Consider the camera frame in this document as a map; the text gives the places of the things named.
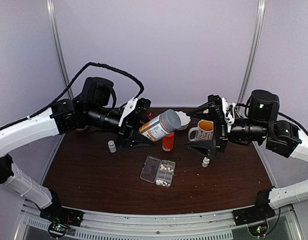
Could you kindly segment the amber bottle grey cap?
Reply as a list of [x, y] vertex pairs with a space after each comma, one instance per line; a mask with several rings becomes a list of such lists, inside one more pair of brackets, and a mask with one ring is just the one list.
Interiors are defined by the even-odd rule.
[[180, 127], [180, 117], [174, 110], [168, 109], [144, 124], [138, 132], [151, 141], [156, 142]]

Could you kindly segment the small white pill bottle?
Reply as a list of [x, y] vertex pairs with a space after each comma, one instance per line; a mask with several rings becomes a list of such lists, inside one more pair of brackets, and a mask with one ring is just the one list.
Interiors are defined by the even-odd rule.
[[109, 151], [111, 153], [115, 153], [116, 152], [116, 145], [115, 145], [115, 142], [113, 140], [110, 140], [108, 142], [108, 148], [109, 148]]
[[210, 159], [208, 157], [204, 157], [204, 159], [202, 161], [202, 167], [207, 168], [209, 163], [210, 163]]

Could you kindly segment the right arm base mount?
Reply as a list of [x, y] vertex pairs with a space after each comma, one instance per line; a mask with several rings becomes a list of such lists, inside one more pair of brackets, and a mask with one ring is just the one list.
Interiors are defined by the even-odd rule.
[[276, 212], [268, 205], [252, 206], [233, 211], [236, 226], [265, 221], [266, 219], [272, 218], [275, 215]]

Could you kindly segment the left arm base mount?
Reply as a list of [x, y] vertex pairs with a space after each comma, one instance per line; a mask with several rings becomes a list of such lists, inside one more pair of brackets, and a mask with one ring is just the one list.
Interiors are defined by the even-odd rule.
[[61, 212], [58, 213], [48, 213], [46, 209], [40, 210], [41, 218], [46, 219], [52, 223], [63, 224], [65, 226], [79, 227], [83, 220], [83, 212], [80, 210], [63, 208]]

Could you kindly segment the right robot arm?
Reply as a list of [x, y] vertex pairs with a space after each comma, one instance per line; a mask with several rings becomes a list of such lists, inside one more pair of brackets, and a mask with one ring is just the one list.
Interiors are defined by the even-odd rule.
[[207, 158], [223, 153], [229, 142], [248, 146], [265, 144], [266, 149], [286, 158], [308, 162], [308, 131], [296, 120], [279, 111], [276, 94], [256, 89], [246, 104], [228, 103], [218, 95], [188, 113], [190, 117], [212, 121], [211, 140], [189, 140], [185, 145]]

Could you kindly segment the clear pill organizer box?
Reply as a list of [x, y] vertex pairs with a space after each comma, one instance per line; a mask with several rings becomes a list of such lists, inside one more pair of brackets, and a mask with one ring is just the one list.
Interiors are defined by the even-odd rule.
[[161, 172], [160, 171], [160, 165], [161, 164], [170, 165], [174, 169], [176, 167], [176, 163], [174, 161], [163, 160], [163, 159], [159, 159], [159, 158], [156, 158], [156, 157], [149, 155], [146, 158], [146, 161], [143, 165], [143, 168], [142, 168], [142, 171], [141, 171], [141, 174], [140, 174], [140, 178], [142, 180], [149, 182], [149, 183], [152, 183], [152, 184], [156, 184], [155, 181], [157, 179], [165, 180], [165, 181], [169, 182], [170, 186], [171, 186], [175, 171], [174, 172]]

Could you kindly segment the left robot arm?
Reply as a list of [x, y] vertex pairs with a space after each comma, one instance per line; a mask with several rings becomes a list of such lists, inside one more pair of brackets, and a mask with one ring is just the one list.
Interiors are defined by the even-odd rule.
[[55, 222], [61, 222], [66, 217], [66, 212], [57, 193], [24, 174], [12, 161], [9, 152], [36, 140], [62, 135], [86, 126], [116, 134], [115, 144], [118, 147], [130, 149], [154, 146], [154, 141], [138, 131], [141, 123], [149, 120], [146, 112], [150, 107], [150, 100], [133, 98], [123, 111], [107, 108], [110, 98], [116, 102], [113, 86], [114, 83], [108, 79], [88, 77], [82, 92], [74, 99], [58, 100], [36, 116], [0, 127], [0, 184], [11, 187], [34, 202]]

